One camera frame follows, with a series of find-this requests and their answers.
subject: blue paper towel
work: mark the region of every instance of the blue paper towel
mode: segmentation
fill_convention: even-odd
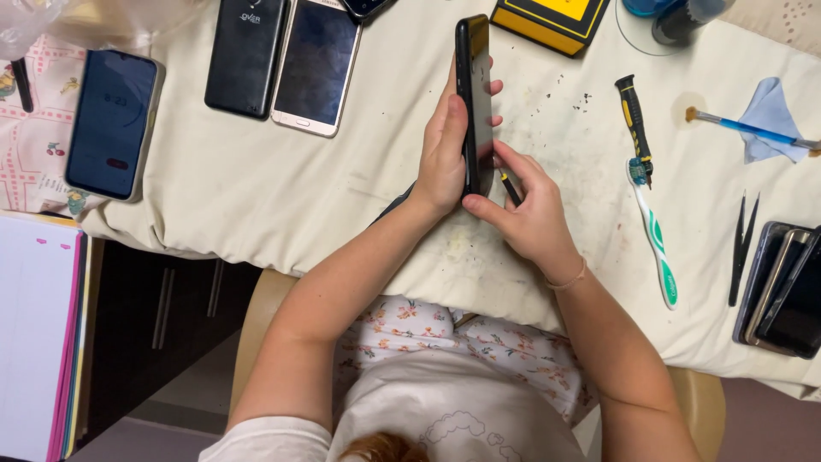
[[[781,79],[768,77],[759,82],[755,89],[753,100],[747,107],[739,122],[763,128],[782,135],[801,138],[796,123],[792,120],[787,101],[784,99],[784,89]],[[769,159],[783,154],[793,162],[798,162],[807,156],[809,150],[778,141],[765,140],[752,133],[741,132],[741,138],[746,144],[744,149],[744,163],[751,164],[757,160]]]

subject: toothbrush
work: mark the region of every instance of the toothbrush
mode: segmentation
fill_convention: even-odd
[[[752,125],[747,125],[746,123],[736,122],[734,120],[730,120],[728,118],[723,118],[719,116],[714,116],[712,114],[703,113],[695,108],[695,106],[690,106],[687,108],[685,113],[684,119],[687,122],[692,122],[696,119],[706,120],[708,122],[715,122],[718,125],[722,125],[727,128],[732,128],[733,130],[738,130],[739,132],[748,132],[752,133],[756,136],[761,136],[762,138],[767,138],[768,140],[778,141],[779,143],[785,143],[788,145],[798,146],[801,148],[806,148],[809,150],[821,150],[821,141],[810,141],[810,140],[802,140],[800,138],[793,138],[792,136],[782,135],[780,133],[771,132],[769,130],[764,130],[763,128],[753,127]]]
[[[656,255],[658,282],[661,283],[662,286],[664,302],[670,310],[674,311],[678,307],[678,287],[676,285],[676,279],[672,276],[670,264],[667,262],[667,255],[664,253],[662,229],[658,225],[656,215],[647,206],[647,202],[644,201],[644,196],[642,196],[641,189],[639,188],[639,186],[647,184],[647,173],[644,171],[644,165],[641,164],[641,159],[638,157],[628,160],[626,167],[627,177],[630,179],[630,184],[633,185],[635,199],[639,202],[639,208],[644,217],[644,231],[647,232],[650,245],[653,247],[653,253]]]

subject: blue brush handle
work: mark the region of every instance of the blue brush handle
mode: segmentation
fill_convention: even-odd
[[[752,125],[747,125],[746,123],[736,122],[734,120],[728,120],[725,118],[722,118],[720,121],[718,121],[718,123],[723,125],[724,127],[734,128],[740,132],[753,133],[754,135],[761,136],[762,138],[778,141],[779,143],[787,143],[788,145],[791,145],[792,143],[796,142],[797,139],[790,138],[786,135],[780,135],[776,132],[771,132],[769,130],[764,130],[763,128],[753,127]]]

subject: green toothbrush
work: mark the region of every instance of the green toothbrush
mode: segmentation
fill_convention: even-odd
[[[664,241],[662,240],[662,229],[658,225],[658,220],[653,211],[647,206],[644,201],[644,196],[641,194],[639,186],[647,184],[647,173],[644,170],[644,165],[641,164],[641,159],[633,157],[627,161],[627,177],[630,179],[630,184],[633,185],[635,192],[635,199],[639,202],[641,214],[644,216],[644,231],[647,232],[647,237],[650,239],[650,245],[653,247],[653,253],[656,254],[656,265],[658,266],[658,281],[662,285],[662,292],[664,294],[664,302],[671,310],[678,307],[678,287],[676,286],[676,279],[672,277],[672,270],[670,264],[667,262],[667,255],[664,253]]]

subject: smartphone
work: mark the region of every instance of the smartphone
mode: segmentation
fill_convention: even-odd
[[[750,317],[750,323],[747,325],[745,330],[744,340],[747,344],[768,349],[776,353],[786,354],[789,356],[793,355],[791,352],[788,352],[781,347],[760,339],[757,330],[762,319],[764,319],[764,316],[772,307],[775,296],[780,293],[781,288],[784,287],[784,283],[786,282],[787,276],[789,275],[792,267],[798,262],[799,258],[804,253],[806,243],[810,238],[810,235],[811,233],[808,233],[803,229],[791,229],[784,235],[784,242],[778,252],[773,268],[770,270],[767,283],[764,285],[764,291],[761,293],[761,298],[755,306],[755,310]]]
[[[67,185],[118,201],[140,198],[165,69],[151,58],[88,51],[71,131]]]
[[[354,18],[359,21],[368,19],[381,10],[391,0],[340,0]]]
[[[465,189],[487,196],[493,183],[493,112],[490,107],[490,21],[486,15],[456,24],[456,92],[465,101]]]
[[[338,0],[295,0],[271,119],[304,132],[335,136],[361,33],[362,26]]]
[[[776,259],[781,251],[781,245],[784,243],[784,236],[791,229],[802,229],[808,233],[812,231],[810,228],[777,221],[767,222],[761,229],[761,239],[755,251],[753,263],[750,266],[747,288],[738,309],[736,326],[732,332],[732,339],[739,344],[747,344],[744,339],[744,332],[750,324],[750,318],[753,316],[756,305],[761,299],[770,271],[775,266]]]
[[[205,105],[257,120],[271,112],[288,0],[222,0]]]
[[[799,358],[813,359],[821,347],[821,229],[790,271],[756,331],[758,337]]]

